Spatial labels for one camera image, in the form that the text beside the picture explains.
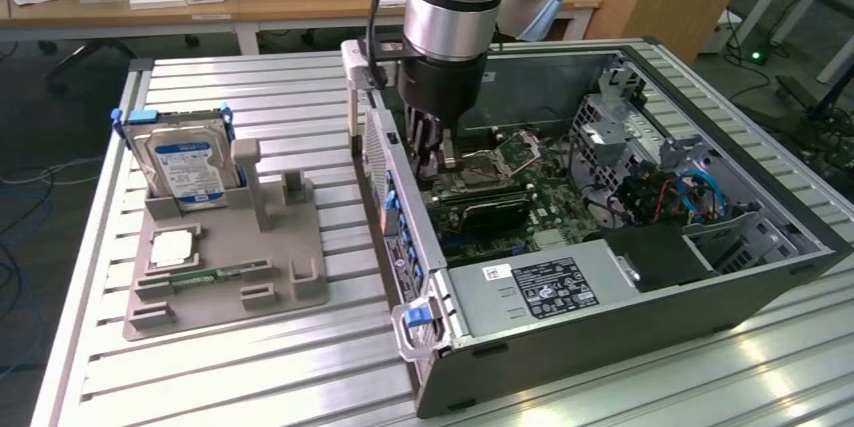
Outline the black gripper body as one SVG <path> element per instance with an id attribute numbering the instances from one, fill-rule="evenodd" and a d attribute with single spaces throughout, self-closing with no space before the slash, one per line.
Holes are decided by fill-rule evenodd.
<path id="1" fill-rule="evenodd" d="M 404 59 L 397 80 L 403 102 L 444 123 L 456 123 L 476 103 L 485 63 L 485 54 L 459 62 Z"/>

